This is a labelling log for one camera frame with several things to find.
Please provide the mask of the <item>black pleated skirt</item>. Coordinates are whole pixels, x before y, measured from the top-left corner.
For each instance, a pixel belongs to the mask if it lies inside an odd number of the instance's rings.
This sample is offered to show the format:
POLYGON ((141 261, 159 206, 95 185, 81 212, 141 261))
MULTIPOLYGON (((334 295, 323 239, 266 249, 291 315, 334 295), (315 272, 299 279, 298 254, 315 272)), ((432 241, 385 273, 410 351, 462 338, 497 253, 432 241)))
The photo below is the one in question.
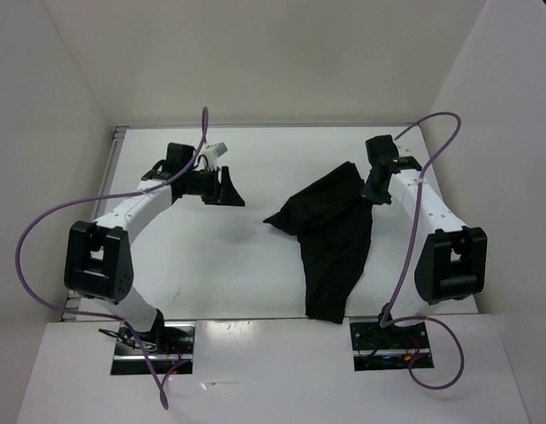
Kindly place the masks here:
POLYGON ((373 203, 361 193, 364 181, 345 162, 292 195, 263 220, 297 239, 305 275, 305 315, 340 324, 371 247, 373 203))

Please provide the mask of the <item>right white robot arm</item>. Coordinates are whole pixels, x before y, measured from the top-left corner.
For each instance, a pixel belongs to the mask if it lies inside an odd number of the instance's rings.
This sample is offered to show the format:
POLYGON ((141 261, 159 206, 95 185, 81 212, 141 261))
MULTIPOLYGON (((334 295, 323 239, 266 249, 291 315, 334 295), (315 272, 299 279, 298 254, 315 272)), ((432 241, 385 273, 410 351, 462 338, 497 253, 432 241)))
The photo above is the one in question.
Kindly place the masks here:
POLYGON ((436 306, 483 291, 488 236, 446 206, 412 155, 402 155, 390 135, 365 142, 371 166, 362 195, 371 203, 397 203, 411 221, 406 264, 399 288, 383 307, 377 335, 388 347, 408 337, 408 327, 436 312, 436 306))

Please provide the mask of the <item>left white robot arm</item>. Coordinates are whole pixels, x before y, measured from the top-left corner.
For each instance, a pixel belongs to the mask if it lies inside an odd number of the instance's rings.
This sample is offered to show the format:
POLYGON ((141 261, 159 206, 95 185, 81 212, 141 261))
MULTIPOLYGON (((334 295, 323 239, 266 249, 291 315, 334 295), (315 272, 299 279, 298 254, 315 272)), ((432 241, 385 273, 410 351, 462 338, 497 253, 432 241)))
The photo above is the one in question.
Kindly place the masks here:
POLYGON ((145 352, 160 351, 167 333, 163 313, 133 287, 133 241, 185 195, 198 196, 207 205, 244 206, 228 167, 218 163, 226 151, 223 143, 204 148, 169 144, 165 158, 142 176, 132 195, 93 222, 78 221, 69 231, 65 287, 131 324, 120 335, 145 352))

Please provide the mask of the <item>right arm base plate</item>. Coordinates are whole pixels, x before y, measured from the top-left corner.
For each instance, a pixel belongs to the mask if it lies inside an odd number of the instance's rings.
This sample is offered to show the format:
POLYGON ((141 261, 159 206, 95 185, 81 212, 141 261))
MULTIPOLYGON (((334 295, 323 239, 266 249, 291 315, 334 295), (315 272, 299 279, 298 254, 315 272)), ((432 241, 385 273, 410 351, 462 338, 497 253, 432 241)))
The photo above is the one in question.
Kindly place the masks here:
POLYGON ((382 328, 376 318, 349 322, 353 364, 356 372, 433 368, 430 343, 424 323, 411 327, 382 328))

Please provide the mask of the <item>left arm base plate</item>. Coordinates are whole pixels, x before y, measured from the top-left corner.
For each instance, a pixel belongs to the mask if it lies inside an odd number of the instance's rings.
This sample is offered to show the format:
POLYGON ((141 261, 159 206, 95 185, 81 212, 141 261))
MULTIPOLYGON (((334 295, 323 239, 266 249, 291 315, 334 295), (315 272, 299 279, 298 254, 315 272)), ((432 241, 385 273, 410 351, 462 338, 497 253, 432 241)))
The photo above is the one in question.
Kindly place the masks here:
MULTIPOLYGON (((174 375, 190 375, 193 372, 195 331, 195 322, 170 321, 165 323, 166 338, 162 344, 155 346, 149 342, 144 343, 158 375, 165 375, 169 370, 174 375)), ((140 346, 127 327, 121 326, 118 330, 99 329, 98 332, 115 342, 111 375, 150 373, 140 346)))

